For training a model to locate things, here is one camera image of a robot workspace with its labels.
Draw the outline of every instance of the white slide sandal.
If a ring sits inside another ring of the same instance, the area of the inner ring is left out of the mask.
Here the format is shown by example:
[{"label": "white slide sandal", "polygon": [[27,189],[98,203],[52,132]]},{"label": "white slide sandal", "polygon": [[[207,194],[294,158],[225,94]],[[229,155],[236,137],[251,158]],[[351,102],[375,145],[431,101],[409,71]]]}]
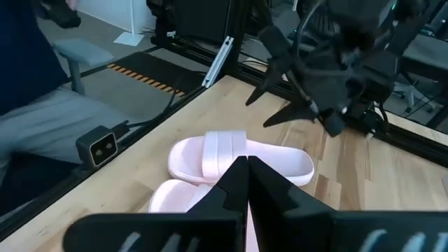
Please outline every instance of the white slide sandal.
[{"label": "white slide sandal", "polygon": [[[210,185],[205,184],[192,185],[176,179],[165,181],[151,197],[148,212],[186,213],[211,189]],[[259,251],[250,208],[247,213],[246,251]]]},{"label": "white slide sandal", "polygon": [[314,175],[311,157],[296,148],[251,141],[245,131],[207,132],[174,145],[168,159],[169,173],[189,183],[215,184],[239,156],[257,156],[297,186]]}]

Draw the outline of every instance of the office chair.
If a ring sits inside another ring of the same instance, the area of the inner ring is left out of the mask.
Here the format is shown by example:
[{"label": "office chair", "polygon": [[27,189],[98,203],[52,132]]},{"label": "office chair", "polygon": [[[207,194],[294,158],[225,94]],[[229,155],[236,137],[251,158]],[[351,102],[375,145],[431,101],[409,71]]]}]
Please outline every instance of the office chair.
[{"label": "office chair", "polygon": [[[297,3],[297,14],[299,18],[305,16],[309,9],[309,5],[313,1],[299,0]],[[311,46],[317,45],[320,41],[331,38],[335,33],[339,32],[339,27],[334,21],[327,15],[325,6],[317,8],[316,12],[311,16],[307,29],[304,33],[304,42]],[[292,31],[288,35],[288,39],[293,40],[295,38],[296,31]]]},{"label": "office chair", "polygon": [[[419,32],[425,27],[425,24],[429,20],[430,16],[431,10],[427,11],[427,13],[420,16],[412,23],[398,25],[395,28],[393,39],[389,43],[387,50],[397,56],[402,57],[415,37],[418,36]],[[427,106],[430,107],[428,112],[432,112],[437,106],[439,106],[437,102],[430,100],[417,90],[416,86],[419,82],[417,80],[413,80],[404,68],[399,66],[398,73],[405,77],[405,80],[408,83],[395,82],[395,88],[393,91],[401,94],[402,98],[407,99],[407,108],[405,110],[406,113],[412,112],[415,105],[415,99],[427,104]]]},{"label": "office chair", "polygon": [[[67,6],[65,0],[47,0],[45,2],[47,4],[59,4],[59,7],[50,12],[45,12],[40,1],[34,2],[36,14],[40,18],[51,19],[63,28],[67,24],[70,24],[69,26],[75,24],[77,27],[81,23],[80,20],[79,22],[77,20],[73,22],[64,21],[64,15],[60,11],[72,11]],[[67,59],[72,79],[71,89],[81,95],[84,95],[85,92],[81,83],[80,64],[93,67],[113,60],[110,52],[80,38],[55,41],[53,48]],[[14,154],[8,173],[0,186],[0,216],[47,192],[59,182],[68,178],[71,171],[77,166],[77,164],[70,162],[58,161],[28,153]]]},{"label": "office chair", "polygon": [[[77,28],[81,25],[77,11],[72,10],[65,0],[34,0],[33,4],[38,17],[52,20],[63,29]],[[71,89],[80,95],[85,94],[81,83],[80,64],[95,67],[109,63],[114,58],[107,50],[80,38],[57,40],[53,43],[53,48],[69,63]]]},{"label": "office chair", "polygon": [[114,59],[109,51],[81,38],[57,40],[53,43],[53,48],[69,63],[71,89],[80,95],[85,95],[80,65],[95,67],[112,62]]}]

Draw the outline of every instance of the wooden table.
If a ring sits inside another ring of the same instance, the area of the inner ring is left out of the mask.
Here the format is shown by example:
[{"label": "wooden table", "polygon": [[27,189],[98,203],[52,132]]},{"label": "wooden table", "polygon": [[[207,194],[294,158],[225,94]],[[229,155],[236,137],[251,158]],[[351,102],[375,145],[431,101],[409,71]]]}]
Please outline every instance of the wooden table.
[{"label": "wooden table", "polygon": [[170,175],[167,158],[179,140],[208,130],[246,130],[249,139],[303,148],[316,173],[302,189],[335,209],[445,210],[441,178],[448,169],[347,130],[329,137],[319,124],[294,121],[263,128],[286,104],[265,94],[249,107],[253,86],[226,76],[114,161],[0,243],[0,251],[61,251],[75,220],[100,212],[146,212],[151,194]]}]

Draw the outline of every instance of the wire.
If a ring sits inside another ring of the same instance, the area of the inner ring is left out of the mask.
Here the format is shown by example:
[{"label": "wire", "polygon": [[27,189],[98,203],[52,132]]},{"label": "wire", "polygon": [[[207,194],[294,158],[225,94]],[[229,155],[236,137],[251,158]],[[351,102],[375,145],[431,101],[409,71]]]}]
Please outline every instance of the wire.
[{"label": "wire", "polygon": [[300,44],[302,43],[302,35],[305,32],[305,27],[308,25],[309,20],[311,19],[314,12],[316,12],[317,8],[323,4],[325,0],[314,0],[314,4],[311,6],[311,9],[307,12],[305,17],[302,19],[300,18],[299,27],[297,28],[297,32],[295,33],[295,56],[299,57],[300,52]]},{"label": "wire", "polygon": [[[203,71],[191,71],[191,72],[202,74],[202,75],[207,74],[207,73],[205,73]],[[134,124],[131,124],[131,125],[127,125],[127,128],[128,129],[132,129],[134,127],[144,126],[144,125],[147,125],[149,123],[152,123],[152,122],[160,119],[162,116],[165,116],[169,112],[169,109],[172,107],[172,104],[173,104],[173,101],[174,101],[174,98],[175,98],[176,94],[179,93],[179,89],[178,89],[179,83],[183,80],[183,77],[185,76],[185,74],[181,74],[180,76],[177,77],[176,82],[174,83],[174,86],[173,86],[173,90],[174,91],[171,94],[171,97],[169,98],[168,104],[165,106],[165,108],[163,109],[163,111],[161,113],[159,113],[153,119],[150,119],[150,120],[147,120],[147,121],[144,121],[144,122],[138,122],[138,123],[134,123]]]},{"label": "wire", "polygon": [[307,67],[307,65],[300,59],[300,44],[302,43],[302,35],[305,32],[305,28],[309,23],[309,20],[311,19],[312,15],[316,12],[317,8],[321,6],[325,0],[314,0],[314,3],[312,4],[311,8],[307,12],[307,14],[300,19],[299,25],[297,27],[297,32],[295,33],[295,40],[293,42],[293,54],[295,58],[297,59],[296,62],[301,68],[301,71],[304,74],[311,75],[311,76],[347,76],[350,73],[350,70],[322,70],[322,69],[310,69]]}]

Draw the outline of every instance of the chair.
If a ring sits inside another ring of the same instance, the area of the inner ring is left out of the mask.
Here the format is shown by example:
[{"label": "chair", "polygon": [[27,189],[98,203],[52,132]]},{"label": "chair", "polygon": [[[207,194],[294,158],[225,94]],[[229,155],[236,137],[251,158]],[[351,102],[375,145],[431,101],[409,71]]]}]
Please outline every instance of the chair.
[{"label": "chair", "polygon": [[[312,3],[312,1],[299,0],[299,3],[297,4],[297,14],[299,15],[299,18],[303,18],[306,15],[310,3]],[[333,37],[335,33],[339,32],[338,29],[339,28],[335,22],[327,15],[326,8],[323,6],[318,7],[309,19],[307,30],[304,33],[303,43],[316,46],[319,41]],[[288,38],[293,40],[296,36],[295,33],[296,31],[292,31],[288,35]]]},{"label": "chair", "polygon": [[109,51],[81,38],[57,40],[53,43],[53,48],[67,59],[71,76],[71,89],[80,95],[85,94],[84,86],[81,82],[80,64],[96,67],[107,64],[114,59]]}]

